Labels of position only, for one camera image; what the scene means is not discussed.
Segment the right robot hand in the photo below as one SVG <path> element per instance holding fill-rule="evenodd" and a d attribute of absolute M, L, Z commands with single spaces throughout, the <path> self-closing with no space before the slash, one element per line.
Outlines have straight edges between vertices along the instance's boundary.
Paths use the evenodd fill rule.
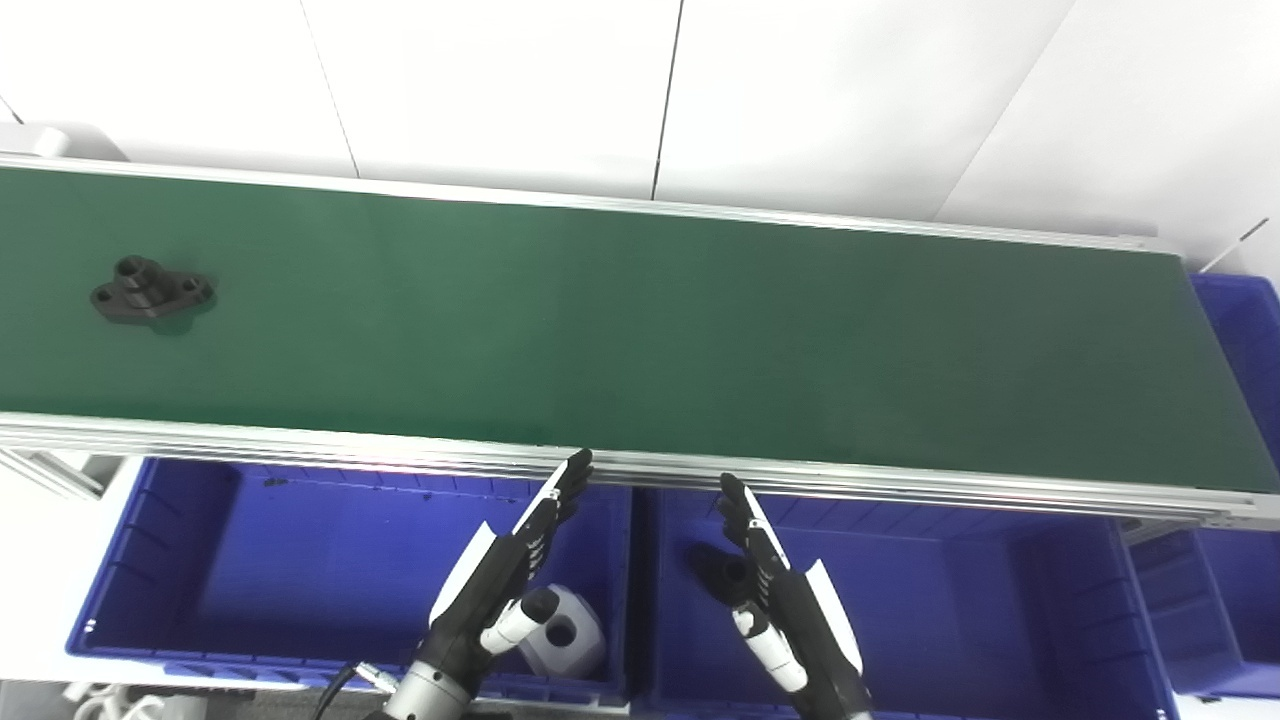
<path fill-rule="evenodd" d="M 724 536 L 742 552 L 745 596 L 731 603 L 748 648 L 801 719 L 869 719 L 872 700 L 847 612 L 826 565 L 796 570 L 744 480 L 719 478 Z"/>

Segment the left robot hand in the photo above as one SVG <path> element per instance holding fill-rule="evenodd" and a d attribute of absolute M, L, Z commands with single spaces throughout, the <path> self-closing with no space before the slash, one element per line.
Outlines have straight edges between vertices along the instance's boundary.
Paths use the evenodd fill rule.
<path fill-rule="evenodd" d="M 591 473 L 593 452 L 581 448 L 559 464 L 508 532 L 495 533 L 485 521 L 477 528 L 431 607 L 417 662 L 477 693 L 494 659 L 506 652 L 486 648 L 484 632 L 525 597 L 556 533 L 576 512 Z"/>

